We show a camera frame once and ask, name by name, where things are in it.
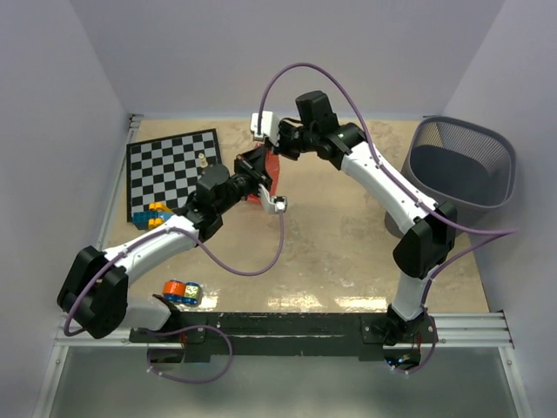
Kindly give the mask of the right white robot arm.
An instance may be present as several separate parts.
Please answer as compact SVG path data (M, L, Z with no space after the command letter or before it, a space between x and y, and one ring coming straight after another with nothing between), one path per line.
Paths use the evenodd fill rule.
M402 234L393 249L400 277L394 300L376 332L388 346L409 341L425 319L424 303L433 274L454 247L456 232L442 217L454 221L457 211L414 191L368 142L362 128L339 122L324 92L305 93L297 98L296 106L299 121L264 111L252 120L253 134L274 153L291 160L316 153L362 185L391 216Z

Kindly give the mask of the red plastic trash bag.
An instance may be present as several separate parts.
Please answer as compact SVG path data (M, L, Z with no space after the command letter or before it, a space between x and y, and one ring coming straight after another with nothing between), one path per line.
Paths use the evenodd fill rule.
M270 180L266 190L270 195L274 195L278 188L280 172L279 156L277 154L272 153L263 143L257 143L253 149L239 154L237 161L248 162L255 166L262 158L265 159L266 177Z

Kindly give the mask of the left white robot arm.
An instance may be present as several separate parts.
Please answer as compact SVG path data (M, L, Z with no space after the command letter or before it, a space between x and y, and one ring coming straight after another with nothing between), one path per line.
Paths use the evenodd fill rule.
M131 284L169 258L203 247L223 225L223 215L260 190L272 178L265 167L268 151L256 147L239 154L234 169L207 167L184 206L143 235L105 250L87 246L79 251L57 296L67 314L66 336L88 333L101 339L119 327L148 329L161 341L174 340L180 320L160 296L132 300Z

